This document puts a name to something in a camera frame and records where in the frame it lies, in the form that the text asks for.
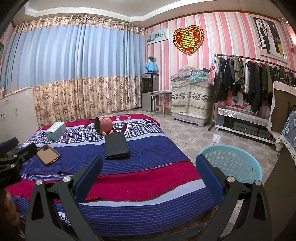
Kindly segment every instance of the blue foam pad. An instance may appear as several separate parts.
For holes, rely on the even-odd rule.
[[[74,200],[76,203],[81,203],[85,200],[89,190],[98,178],[103,168],[103,160],[100,156],[91,163],[80,181],[76,184]]]
[[[218,180],[216,175],[213,173],[201,155],[196,157],[195,164],[196,169],[205,183],[213,200],[221,205],[224,201],[223,186],[221,182]]]

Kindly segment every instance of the curtain valance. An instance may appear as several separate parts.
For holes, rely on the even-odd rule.
[[[39,20],[32,20],[32,22],[23,22],[20,25],[16,26],[13,30],[13,34],[15,35],[17,32],[27,32],[30,30],[35,29],[42,29],[43,27],[49,28],[50,26],[58,27],[60,25],[67,26],[67,25],[81,25],[86,24],[88,26],[96,26],[96,27],[104,27],[104,28],[111,28],[111,29],[118,29],[118,30],[127,30],[133,32],[134,34],[144,35],[145,29],[136,27],[133,24],[113,21],[111,19],[105,18],[97,18],[97,17],[90,17],[89,15],[77,15],[70,17],[61,16],[57,17],[54,16],[53,18],[40,18]]]

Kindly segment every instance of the drawer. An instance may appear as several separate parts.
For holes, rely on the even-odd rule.
[[[248,129],[248,127],[247,127],[247,130],[246,130],[246,133],[248,133],[250,135],[253,135],[253,136],[257,136],[257,131],[250,130],[250,129]]]
[[[265,138],[265,139],[269,138],[269,135],[266,135],[266,134],[263,134],[263,133],[259,133],[258,136],[261,137],[261,138]]]
[[[236,131],[244,132],[244,128],[239,127],[239,126],[233,126],[232,129],[233,129],[233,130],[236,130]]]
[[[263,130],[263,129],[260,129],[260,130],[259,130],[259,133],[262,133],[262,134],[264,134],[264,135],[271,135],[269,131],[267,131],[267,130]]]
[[[242,123],[239,123],[239,122],[233,122],[233,125],[234,126],[238,126],[238,127],[241,127],[241,128],[246,128],[246,124],[242,124]]]
[[[151,74],[142,74],[142,78],[151,78]]]
[[[0,100],[0,106],[4,106],[14,101],[13,95],[9,95]]]
[[[258,128],[258,127],[248,126],[248,125],[247,125],[247,129],[248,129],[248,130],[251,130],[251,131],[255,131],[255,132],[257,132],[259,128]]]

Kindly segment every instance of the white cabinet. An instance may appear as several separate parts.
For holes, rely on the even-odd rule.
[[[0,115],[0,142],[13,137],[18,138],[19,144],[28,140],[39,128],[32,88],[18,90],[1,99]]]

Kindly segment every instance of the ceiling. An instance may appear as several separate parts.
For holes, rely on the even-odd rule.
[[[86,14],[147,28],[179,16],[219,10],[283,18],[270,0],[29,0],[13,22],[19,25],[39,18]]]

